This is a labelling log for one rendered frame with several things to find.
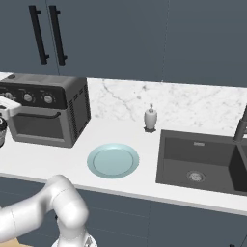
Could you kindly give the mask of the dark grey tap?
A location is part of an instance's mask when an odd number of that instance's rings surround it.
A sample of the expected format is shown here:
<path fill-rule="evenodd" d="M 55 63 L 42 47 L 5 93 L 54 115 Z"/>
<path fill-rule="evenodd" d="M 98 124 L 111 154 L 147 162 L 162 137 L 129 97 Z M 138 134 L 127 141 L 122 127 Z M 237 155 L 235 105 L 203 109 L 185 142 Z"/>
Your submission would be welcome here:
<path fill-rule="evenodd" d="M 245 106 L 242 118 L 238 122 L 233 140 L 235 142 L 241 142 L 245 134 L 247 134 L 247 105 Z"/>

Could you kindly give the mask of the dark grey toaster oven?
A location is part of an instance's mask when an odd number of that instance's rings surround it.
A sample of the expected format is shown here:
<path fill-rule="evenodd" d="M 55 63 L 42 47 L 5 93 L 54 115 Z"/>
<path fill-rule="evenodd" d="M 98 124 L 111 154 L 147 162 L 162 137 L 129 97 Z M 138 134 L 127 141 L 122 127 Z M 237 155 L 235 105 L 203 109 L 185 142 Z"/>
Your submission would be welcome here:
<path fill-rule="evenodd" d="M 0 80 L 0 96 L 5 96 L 6 92 L 13 95 L 13 101 L 21 104 L 21 111 L 27 107 L 65 110 L 69 119 L 71 147 L 91 119 L 85 78 L 15 73 Z M 30 94 L 33 100 L 25 101 L 25 94 Z M 52 103 L 44 101 L 46 95 L 52 96 Z"/>

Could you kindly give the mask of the light blue plate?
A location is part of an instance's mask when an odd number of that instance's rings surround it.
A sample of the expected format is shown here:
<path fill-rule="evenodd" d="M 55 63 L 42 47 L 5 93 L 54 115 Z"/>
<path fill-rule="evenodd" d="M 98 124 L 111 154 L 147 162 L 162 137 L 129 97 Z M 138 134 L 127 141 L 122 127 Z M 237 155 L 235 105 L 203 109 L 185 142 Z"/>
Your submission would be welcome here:
<path fill-rule="evenodd" d="M 137 151 L 125 144 L 104 144 L 90 152 L 87 164 L 101 178 L 124 178 L 139 166 Z"/>

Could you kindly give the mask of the dark grey sink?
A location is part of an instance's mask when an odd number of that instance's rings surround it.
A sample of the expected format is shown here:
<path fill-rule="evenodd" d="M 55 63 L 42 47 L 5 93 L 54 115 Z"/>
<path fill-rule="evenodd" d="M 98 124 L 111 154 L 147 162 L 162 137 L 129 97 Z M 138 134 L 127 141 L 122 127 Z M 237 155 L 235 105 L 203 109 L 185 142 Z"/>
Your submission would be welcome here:
<path fill-rule="evenodd" d="M 162 129 L 156 182 L 247 197 L 247 139 Z"/>

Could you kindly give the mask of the white soap dispenser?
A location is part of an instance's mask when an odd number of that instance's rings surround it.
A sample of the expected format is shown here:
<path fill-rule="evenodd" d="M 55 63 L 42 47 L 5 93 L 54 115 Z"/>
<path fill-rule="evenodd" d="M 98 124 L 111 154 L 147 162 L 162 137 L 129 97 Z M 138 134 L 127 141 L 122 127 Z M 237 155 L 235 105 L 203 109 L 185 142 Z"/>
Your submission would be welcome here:
<path fill-rule="evenodd" d="M 144 123 L 146 132 L 155 132 L 155 125 L 157 122 L 157 112 L 153 109 L 153 104 L 150 104 L 150 108 L 145 111 Z"/>

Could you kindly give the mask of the dark blue base cupboard front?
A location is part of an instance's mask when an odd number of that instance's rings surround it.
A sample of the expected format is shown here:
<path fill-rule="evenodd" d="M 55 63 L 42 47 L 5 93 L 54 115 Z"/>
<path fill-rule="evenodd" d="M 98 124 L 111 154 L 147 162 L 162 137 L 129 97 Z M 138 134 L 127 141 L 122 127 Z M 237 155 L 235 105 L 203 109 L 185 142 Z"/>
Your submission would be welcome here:
<path fill-rule="evenodd" d="M 149 247 L 243 247 L 247 216 L 151 203 Z"/>
<path fill-rule="evenodd" d="M 0 206 L 21 202 L 44 187 L 43 183 L 0 177 Z M 86 228 L 98 247 L 148 247 L 150 203 L 145 200 L 78 189 L 89 209 Z M 58 238 L 53 211 L 42 225 L 18 241 L 33 247 L 51 247 Z"/>

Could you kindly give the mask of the dark blue cupboard door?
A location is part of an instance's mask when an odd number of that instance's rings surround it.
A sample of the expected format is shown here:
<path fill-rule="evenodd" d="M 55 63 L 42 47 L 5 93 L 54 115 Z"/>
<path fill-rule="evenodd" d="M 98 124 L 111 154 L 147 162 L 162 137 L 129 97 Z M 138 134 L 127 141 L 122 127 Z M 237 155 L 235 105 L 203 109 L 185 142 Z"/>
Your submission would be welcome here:
<path fill-rule="evenodd" d="M 46 0 L 62 75 L 160 81 L 169 0 Z"/>
<path fill-rule="evenodd" d="M 39 23 L 47 64 L 42 65 L 29 6 L 41 11 Z M 0 71 L 58 75 L 45 0 L 0 0 Z"/>
<path fill-rule="evenodd" d="M 164 79 L 247 87 L 247 0 L 171 0 Z"/>

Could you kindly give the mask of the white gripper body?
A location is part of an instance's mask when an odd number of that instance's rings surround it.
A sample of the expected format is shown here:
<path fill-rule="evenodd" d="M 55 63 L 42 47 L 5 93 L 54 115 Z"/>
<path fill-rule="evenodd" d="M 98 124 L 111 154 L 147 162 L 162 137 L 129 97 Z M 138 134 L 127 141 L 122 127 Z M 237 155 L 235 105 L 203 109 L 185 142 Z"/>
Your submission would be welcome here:
<path fill-rule="evenodd" d="M 11 118 L 17 115 L 21 110 L 21 104 L 0 96 L 0 117 Z"/>

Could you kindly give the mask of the toaster oven glass door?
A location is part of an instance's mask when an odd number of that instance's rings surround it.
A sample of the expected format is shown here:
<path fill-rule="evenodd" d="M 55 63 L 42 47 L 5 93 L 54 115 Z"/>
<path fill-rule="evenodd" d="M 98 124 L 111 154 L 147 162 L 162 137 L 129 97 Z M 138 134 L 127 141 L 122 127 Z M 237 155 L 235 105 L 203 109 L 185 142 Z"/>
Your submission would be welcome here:
<path fill-rule="evenodd" d="M 61 116 L 56 119 L 30 118 L 18 115 L 11 117 L 8 125 L 13 139 L 24 143 L 71 147 L 69 119 L 65 110 L 27 107 L 20 113 L 54 115 L 57 112 L 61 112 Z"/>

